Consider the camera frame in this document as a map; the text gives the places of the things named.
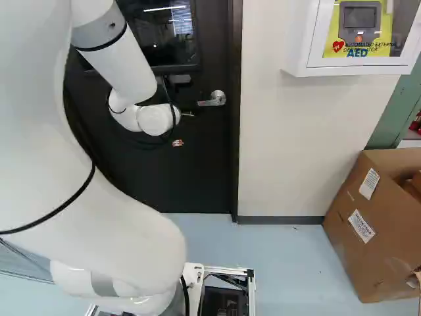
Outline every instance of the door window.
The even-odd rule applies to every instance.
[[[198,64],[189,0],[117,0],[151,66]]]

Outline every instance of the blue floor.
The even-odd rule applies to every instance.
[[[416,315],[418,300],[362,304],[321,226],[238,226],[225,215],[169,215],[191,262],[250,267],[257,316]],[[0,276],[2,315],[83,316],[88,303],[55,286]]]

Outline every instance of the cream wall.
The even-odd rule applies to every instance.
[[[239,215],[324,215],[399,79],[281,72],[288,1],[243,0]]]

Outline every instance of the white wall cabinet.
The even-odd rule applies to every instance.
[[[282,69],[298,77],[409,74],[420,0],[290,0]]]

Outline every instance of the automated external defibrillator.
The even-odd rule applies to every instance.
[[[337,0],[323,58],[388,57],[392,24],[385,0]]]

